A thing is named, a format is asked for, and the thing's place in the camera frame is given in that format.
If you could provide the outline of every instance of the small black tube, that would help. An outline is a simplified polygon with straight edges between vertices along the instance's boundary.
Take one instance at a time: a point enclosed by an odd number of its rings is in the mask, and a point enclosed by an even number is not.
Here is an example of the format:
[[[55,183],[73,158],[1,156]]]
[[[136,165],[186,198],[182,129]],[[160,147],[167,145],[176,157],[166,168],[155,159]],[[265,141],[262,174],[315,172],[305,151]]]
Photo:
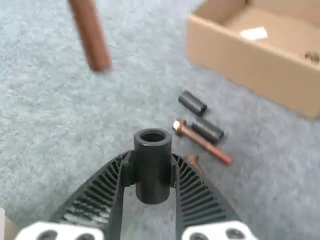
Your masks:
[[[160,204],[169,197],[171,146],[165,130],[144,129],[134,135],[135,193],[144,204]]]
[[[178,98],[178,101],[194,114],[201,116],[206,110],[207,105],[185,90]]]
[[[191,128],[212,144],[220,142],[225,135],[224,131],[202,117],[197,117],[193,121]]]

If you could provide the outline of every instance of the gray carpet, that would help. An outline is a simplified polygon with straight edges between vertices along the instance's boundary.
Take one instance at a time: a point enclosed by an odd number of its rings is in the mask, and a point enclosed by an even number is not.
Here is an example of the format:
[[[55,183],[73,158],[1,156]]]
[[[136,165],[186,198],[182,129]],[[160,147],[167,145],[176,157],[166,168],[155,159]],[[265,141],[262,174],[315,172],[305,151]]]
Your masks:
[[[197,1],[99,0],[114,71],[88,70],[66,0],[2,0],[0,206],[20,227],[47,220],[89,176],[133,148],[143,128],[193,115],[188,89],[228,136],[226,167],[188,139],[203,169],[260,240],[319,239],[320,123],[258,97],[185,56]],[[122,240],[174,239],[175,194],[146,206],[125,192]]]

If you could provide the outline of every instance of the black plastic tool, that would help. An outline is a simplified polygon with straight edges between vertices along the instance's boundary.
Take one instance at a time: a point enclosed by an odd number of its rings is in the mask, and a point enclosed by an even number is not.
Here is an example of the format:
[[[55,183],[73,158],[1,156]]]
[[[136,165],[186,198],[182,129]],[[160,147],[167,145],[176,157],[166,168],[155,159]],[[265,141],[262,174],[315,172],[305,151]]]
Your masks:
[[[201,137],[213,144],[220,142],[225,135],[224,131],[202,117],[197,117],[193,121],[191,128]]]
[[[207,110],[207,105],[185,90],[178,98],[178,101],[194,114],[201,116]]]
[[[166,131],[145,129],[135,135],[134,150],[98,170],[58,209],[51,222],[95,227],[103,231],[105,240],[119,240],[124,190],[131,185],[136,185],[138,199],[152,204],[167,199],[168,190],[175,188],[177,240],[191,226],[240,220],[212,182],[171,153],[171,136]]]

